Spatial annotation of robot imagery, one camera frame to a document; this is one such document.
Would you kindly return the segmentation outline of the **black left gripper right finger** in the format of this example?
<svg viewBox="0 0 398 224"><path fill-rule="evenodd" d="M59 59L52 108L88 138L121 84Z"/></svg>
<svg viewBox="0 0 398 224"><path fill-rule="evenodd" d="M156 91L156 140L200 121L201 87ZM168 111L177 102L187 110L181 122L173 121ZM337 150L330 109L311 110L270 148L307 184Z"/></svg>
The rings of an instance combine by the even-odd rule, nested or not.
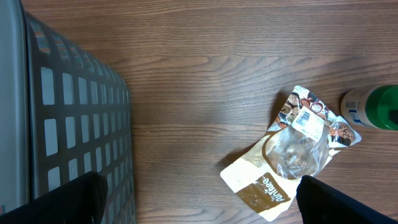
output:
<svg viewBox="0 0 398 224"><path fill-rule="evenodd" d="M304 224L397 224L309 175L302 177L296 199Z"/></svg>

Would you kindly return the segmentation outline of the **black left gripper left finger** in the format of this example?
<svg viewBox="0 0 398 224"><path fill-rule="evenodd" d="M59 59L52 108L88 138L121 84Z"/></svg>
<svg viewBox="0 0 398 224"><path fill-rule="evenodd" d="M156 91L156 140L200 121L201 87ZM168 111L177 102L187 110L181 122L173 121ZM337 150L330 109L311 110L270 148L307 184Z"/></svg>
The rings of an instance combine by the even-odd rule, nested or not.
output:
<svg viewBox="0 0 398 224"><path fill-rule="evenodd" d="M90 171L1 215L1 223L101 223L107 194L106 178Z"/></svg>

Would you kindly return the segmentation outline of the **brown white snack bag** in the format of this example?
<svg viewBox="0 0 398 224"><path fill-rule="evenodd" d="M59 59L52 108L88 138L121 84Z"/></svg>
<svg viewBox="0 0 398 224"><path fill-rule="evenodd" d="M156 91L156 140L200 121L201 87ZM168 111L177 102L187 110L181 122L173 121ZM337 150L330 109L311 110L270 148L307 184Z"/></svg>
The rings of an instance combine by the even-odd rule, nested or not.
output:
<svg viewBox="0 0 398 224"><path fill-rule="evenodd" d="M271 222L289 209L303 176L315 177L361 136L310 90L296 86L265 135L220 173L228 187Z"/></svg>

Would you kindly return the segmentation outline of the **green lidded jar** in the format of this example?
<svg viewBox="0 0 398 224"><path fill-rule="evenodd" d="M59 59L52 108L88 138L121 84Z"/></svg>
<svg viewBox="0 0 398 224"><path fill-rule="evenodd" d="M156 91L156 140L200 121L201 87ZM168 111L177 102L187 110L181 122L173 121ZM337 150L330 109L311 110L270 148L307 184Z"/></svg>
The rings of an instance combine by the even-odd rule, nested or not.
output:
<svg viewBox="0 0 398 224"><path fill-rule="evenodd" d="M397 85L372 85L348 91L340 111L351 124L397 130Z"/></svg>

